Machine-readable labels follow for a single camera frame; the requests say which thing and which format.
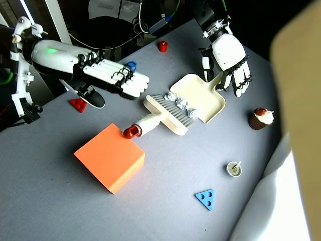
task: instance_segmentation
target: green light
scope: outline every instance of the green light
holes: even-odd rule
[[[48,54],[54,54],[54,53],[56,53],[57,52],[57,49],[48,49],[47,50],[47,53]]]

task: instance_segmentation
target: red triangle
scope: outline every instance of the red triangle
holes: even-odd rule
[[[80,113],[84,112],[87,102],[83,99],[72,99],[69,101]]]

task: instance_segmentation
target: blue triangle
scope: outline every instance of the blue triangle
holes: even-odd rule
[[[210,211],[213,209],[214,190],[210,189],[195,194],[196,198]]]

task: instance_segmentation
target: orange box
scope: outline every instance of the orange box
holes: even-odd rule
[[[113,194],[143,166],[145,152],[115,124],[96,135],[75,156]]]

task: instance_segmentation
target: gray bristles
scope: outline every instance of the gray bristles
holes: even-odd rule
[[[185,109],[180,109],[176,106],[175,101],[165,100],[161,95],[152,96],[162,107],[164,107],[169,113],[171,113],[177,120],[183,125],[189,128],[193,124],[193,119],[188,117]]]

